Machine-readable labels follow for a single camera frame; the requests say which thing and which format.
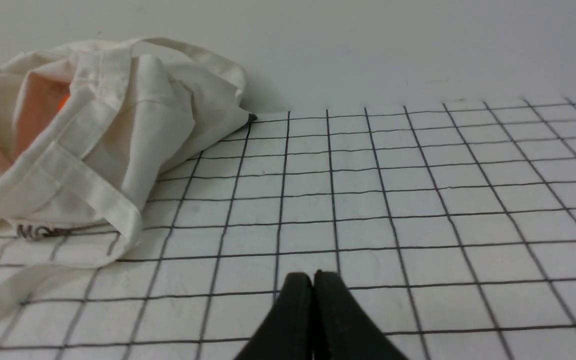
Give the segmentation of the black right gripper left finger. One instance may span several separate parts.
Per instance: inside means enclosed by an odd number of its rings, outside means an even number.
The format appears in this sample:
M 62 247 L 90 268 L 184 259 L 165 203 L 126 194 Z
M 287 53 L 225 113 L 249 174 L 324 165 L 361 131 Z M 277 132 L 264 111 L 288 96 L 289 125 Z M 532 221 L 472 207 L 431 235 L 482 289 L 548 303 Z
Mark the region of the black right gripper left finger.
M 312 284 L 306 273 L 287 274 L 274 305 L 236 359 L 311 360 Z

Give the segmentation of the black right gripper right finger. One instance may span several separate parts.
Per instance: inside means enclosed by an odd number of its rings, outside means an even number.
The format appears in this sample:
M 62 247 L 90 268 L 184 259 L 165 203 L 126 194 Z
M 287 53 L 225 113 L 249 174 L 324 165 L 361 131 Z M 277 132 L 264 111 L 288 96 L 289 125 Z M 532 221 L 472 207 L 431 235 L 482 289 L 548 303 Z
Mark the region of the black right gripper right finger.
M 407 359 L 364 312 L 338 273 L 317 271 L 313 296 L 314 359 Z

